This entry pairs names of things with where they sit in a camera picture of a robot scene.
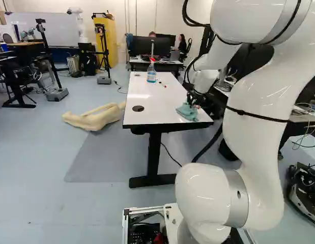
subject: black chair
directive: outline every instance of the black chair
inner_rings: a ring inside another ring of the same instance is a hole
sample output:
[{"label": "black chair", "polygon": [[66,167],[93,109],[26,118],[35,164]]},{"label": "black chair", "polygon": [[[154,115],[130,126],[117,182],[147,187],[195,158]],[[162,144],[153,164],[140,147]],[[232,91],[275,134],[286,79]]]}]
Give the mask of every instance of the black chair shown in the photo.
[{"label": "black chair", "polygon": [[186,51],[183,54],[180,54],[180,58],[179,58],[180,62],[183,63],[183,61],[188,57],[188,53],[189,53],[189,51],[191,49],[191,45],[192,45],[192,39],[189,38]]}]

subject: gray box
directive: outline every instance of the gray box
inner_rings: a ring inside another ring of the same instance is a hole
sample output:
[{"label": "gray box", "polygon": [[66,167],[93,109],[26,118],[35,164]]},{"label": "gray box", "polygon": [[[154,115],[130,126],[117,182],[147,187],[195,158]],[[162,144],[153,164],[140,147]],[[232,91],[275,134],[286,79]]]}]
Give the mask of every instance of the gray box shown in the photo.
[{"label": "gray box", "polygon": [[67,88],[51,88],[45,93],[46,99],[53,102],[61,101],[68,94]]}]

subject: water bottle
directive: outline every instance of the water bottle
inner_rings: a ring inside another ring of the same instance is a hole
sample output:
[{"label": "water bottle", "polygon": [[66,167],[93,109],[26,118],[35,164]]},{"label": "water bottle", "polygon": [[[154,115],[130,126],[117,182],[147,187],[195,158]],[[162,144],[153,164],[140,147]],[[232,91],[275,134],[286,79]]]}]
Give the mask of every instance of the water bottle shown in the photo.
[{"label": "water bottle", "polygon": [[155,59],[153,57],[149,58],[151,64],[148,66],[147,69],[147,82],[155,83],[156,82],[156,70],[154,68]]}]

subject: black table leg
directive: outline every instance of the black table leg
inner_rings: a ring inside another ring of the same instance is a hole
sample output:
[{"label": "black table leg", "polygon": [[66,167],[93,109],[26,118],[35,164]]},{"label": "black table leg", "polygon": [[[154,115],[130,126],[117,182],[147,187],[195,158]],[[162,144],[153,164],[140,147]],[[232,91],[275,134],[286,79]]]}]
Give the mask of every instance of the black table leg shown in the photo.
[{"label": "black table leg", "polygon": [[175,71],[175,78],[178,79],[179,78],[179,66],[177,66],[176,71]]},{"label": "black table leg", "polygon": [[[4,108],[35,108],[36,106],[33,104],[26,104],[23,99],[23,95],[25,94],[20,89],[20,84],[18,78],[15,77],[15,74],[12,69],[10,69],[7,65],[4,65],[2,68],[5,74],[5,82],[7,86],[10,86],[14,97],[5,101],[2,105]],[[19,104],[11,104],[14,101],[18,101]]]},{"label": "black table leg", "polygon": [[175,183],[177,174],[158,174],[161,136],[162,133],[160,132],[150,133],[147,175],[130,178],[129,179],[130,188],[151,187]]}]

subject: yellow panel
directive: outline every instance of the yellow panel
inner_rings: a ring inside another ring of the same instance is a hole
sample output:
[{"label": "yellow panel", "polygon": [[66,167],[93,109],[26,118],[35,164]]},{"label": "yellow panel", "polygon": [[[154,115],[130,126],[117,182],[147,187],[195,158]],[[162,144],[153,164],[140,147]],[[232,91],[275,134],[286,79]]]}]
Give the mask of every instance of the yellow panel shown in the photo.
[{"label": "yellow panel", "polygon": [[[118,47],[117,47],[117,34],[116,34],[116,26],[114,20],[103,18],[103,17],[96,17],[93,18],[94,24],[104,24],[105,25],[105,34],[106,34],[106,43],[107,49],[109,51],[108,61],[110,66],[113,68],[115,67],[118,62]],[[101,44],[101,37],[99,34],[96,34],[96,43],[97,43],[97,51],[102,51],[102,44]],[[103,55],[100,54],[99,62],[102,61]]]}]

